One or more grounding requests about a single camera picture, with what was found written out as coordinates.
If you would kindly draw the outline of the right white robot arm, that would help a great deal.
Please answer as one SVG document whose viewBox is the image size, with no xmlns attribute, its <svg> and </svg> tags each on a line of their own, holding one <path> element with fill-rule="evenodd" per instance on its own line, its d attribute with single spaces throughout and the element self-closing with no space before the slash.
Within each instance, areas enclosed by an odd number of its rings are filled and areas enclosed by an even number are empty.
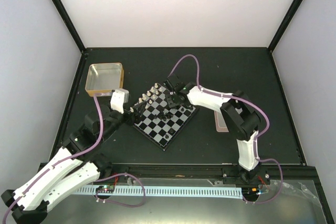
<svg viewBox="0 0 336 224">
<path fill-rule="evenodd" d="M 166 95 L 169 108 L 201 106 L 222 115 L 228 132 L 237 141 L 239 179 L 244 184 L 252 183 L 258 177 L 260 117 L 254 108 L 245 103 L 244 93 L 221 93 L 193 82 L 185 84 L 174 74 L 163 85 L 169 91 Z"/>
</svg>

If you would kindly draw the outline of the pink metal tin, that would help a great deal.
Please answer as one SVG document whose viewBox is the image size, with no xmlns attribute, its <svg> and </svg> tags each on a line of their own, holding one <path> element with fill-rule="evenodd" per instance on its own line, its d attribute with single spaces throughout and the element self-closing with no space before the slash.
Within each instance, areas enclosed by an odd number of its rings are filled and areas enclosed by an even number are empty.
<svg viewBox="0 0 336 224">
<path fill-rule="evenodd" d="M 214 118 L 215 118 L 215 126 L 217 132 L 227 133 L 228 128 L 224 121 L 224 118 L 220 112 L 215 111 L 214 112 Z"/>
</svg>

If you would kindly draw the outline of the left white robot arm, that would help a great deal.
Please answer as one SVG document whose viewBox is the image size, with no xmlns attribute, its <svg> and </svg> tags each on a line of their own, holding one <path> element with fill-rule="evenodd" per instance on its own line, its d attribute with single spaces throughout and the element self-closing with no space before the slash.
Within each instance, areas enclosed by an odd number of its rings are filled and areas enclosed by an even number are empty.
<svg viewBox="0 0 336 224">
<path fill-rule="evenodd" d="M 12 215 L 16 223 L 41 223 L 62 200 L 82 186 L 117 180 L 112 164 L 100 153 L 100 145 L 122 124 L 138 123 L 145 109 L 141 102 L 124 109 L 124 101 L 113 98 L 110 105 L 100 105 L 94 97 L 96 112 L 88 113 L 83 124 L 65 140 L 54 157 L 28 182 L 15 190 L 4 191 L 6 223 Z"/>
</svg>

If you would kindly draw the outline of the black white chess board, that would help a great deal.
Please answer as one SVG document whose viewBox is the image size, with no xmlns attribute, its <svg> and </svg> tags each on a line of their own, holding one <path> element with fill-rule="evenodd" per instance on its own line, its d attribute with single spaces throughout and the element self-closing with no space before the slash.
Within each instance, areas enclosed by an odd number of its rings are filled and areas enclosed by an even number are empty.
<svg viewBox="0 0 336 224">
<path fill-rule="evenodd" d="M 169 108 L 166 95 L 169 91 L 159 83 L 155 83 L 139 101 L 146 102 L 142 119 L 134 128 L 147 139 L 165 151 L 174 141 L 183 127 L 196 114 L 198 108 L 179 106 Z"/>
</svg>

